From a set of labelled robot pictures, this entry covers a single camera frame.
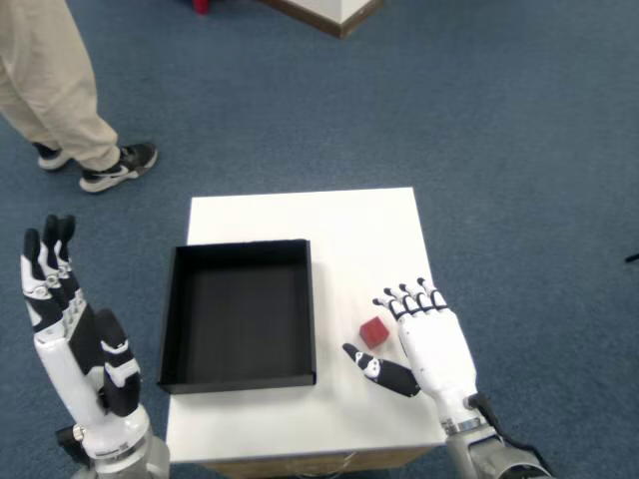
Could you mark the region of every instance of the robotic hand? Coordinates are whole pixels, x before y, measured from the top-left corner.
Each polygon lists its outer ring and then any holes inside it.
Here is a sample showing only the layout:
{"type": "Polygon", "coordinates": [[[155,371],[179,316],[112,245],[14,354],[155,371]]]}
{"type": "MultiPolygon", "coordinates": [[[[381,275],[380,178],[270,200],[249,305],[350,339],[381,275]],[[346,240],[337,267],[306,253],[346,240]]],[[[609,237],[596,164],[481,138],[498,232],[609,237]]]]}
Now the robotic hand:
{"type": "Polygon", "coordinates": [[[464,479],[550,477],[537,450],[506,436],[485,396],[477,393],[465,336],[441,293],[422,278],[384,293],[386,297],[373,303],[384,306],[397,321],[410,369],[344,344],[364,376],[405,396],[422,390],[434,400],[448,451],[464,479]]]}
{"type": "Polygon", "coordinates": [[[93,312],[71,267],[73,217],[27,230],[22,290],[34,345],[76,425],[58,442],[87,468],[76,476],[167,478],[169,451],[153,436],[140,399],[140,367],[109,309],[93,312]]]}

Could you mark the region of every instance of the blue carpet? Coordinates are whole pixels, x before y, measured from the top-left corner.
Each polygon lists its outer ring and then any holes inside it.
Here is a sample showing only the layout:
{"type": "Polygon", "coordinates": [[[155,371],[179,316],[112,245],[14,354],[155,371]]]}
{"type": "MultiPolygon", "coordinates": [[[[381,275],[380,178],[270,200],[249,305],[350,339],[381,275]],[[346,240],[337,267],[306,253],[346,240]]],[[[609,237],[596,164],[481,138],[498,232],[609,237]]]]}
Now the blue carpet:
{"type": "MultiPolygon", "coordinates": [[[[70,419],[20,296],[23,230],[73,213],[76,270],[155,385],[169,253],[193,196],[414,186],[479,385],[561,477],[639,474],[639,4],[386,2],[337,41],[249,0],[73,0],[103,116],[157,166],[91,197],[0,123],[0,476],[68,477],[70,419]]],[[[353,381],[360,380],[353,375],[353,381]]],[[[180,466],[175,478],[206,478],[180,466]]],[[[353,478],[454,477],[445,451],[353,478]]]]}

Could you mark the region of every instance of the white table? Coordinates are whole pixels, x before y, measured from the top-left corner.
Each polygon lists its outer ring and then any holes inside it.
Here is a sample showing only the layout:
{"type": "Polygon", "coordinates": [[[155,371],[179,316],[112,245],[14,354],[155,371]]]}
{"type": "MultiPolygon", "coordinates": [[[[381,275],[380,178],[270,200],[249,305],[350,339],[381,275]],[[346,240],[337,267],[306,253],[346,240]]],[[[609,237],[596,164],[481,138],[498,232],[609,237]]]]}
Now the white table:
{"type": "Polygon", "coordinates": [[[193,198],[188,244],[311,241],[318,383],[172,395],[171,461],[224,462],[439,445],[424,395],[405,398],[365,380],[341,349],[365,345],[359,326],[379,315],[389,340],[374,353],[406,364],[386,311],[385,286],[429,277],[411,188],[193,198]]]}

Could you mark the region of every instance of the white shoe sole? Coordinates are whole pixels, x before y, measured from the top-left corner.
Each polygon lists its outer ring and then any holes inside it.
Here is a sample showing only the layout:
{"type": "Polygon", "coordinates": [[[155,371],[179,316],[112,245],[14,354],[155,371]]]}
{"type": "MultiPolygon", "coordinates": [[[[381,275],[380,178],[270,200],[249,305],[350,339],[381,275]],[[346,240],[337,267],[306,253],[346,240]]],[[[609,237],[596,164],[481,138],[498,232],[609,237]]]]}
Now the white shoe sole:
{"type": "Polygon", "coordinates": [[[150,170],[153,165],[158,161],[158,150],[156,150],[153,158],[147,163],[144,168],[139,168],[138,170],[134,170],[133,172],[129,172],[127,175],[123,175],[122,177],[107,177],[98,183],[90,183],[87,182],[84,178],[80,179],[80,188],[87,193],[100,193],[105,190],[109,190],[126,180],[134,180],[139,178],[141,175],[150,170]]]}
{"type": "Polygon", "coordinates": [[[55,170],[60,170],[69,163],[69,160],[71,160],[71,157],[62,151],[58,157],[53,160],[45,160],[42,157],[38,157],[38,166],[47,172],[53,172],[55,170]]]}

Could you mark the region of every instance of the brown wooden base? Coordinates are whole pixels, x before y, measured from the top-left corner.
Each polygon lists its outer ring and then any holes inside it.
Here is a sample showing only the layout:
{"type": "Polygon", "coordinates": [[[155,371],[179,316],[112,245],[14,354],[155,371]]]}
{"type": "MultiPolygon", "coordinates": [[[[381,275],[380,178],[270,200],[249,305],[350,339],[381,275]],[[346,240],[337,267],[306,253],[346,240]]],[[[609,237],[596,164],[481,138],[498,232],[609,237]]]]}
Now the brown wooden base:
{"type": "Polygon", "coordinates": [[[258,479],[303,474],[329,475],[336,472],[391,469],[401,467],[428,452],[428,448],[396,449],[330,454],[308,457],[285,457],[272,460],[220,462],[204,464],[231,479],[258,479]]]}
{"type": "Polygon", "coordinates": [[[290,3],[287,0],[260,0],[262,3],[286,13],[290,17],[308,23],[334,37],[345,38],[357,28],[367,17],[381,8],[382,0],[369,0],[345,22],[337,23],[309,9],[290,3]]]}

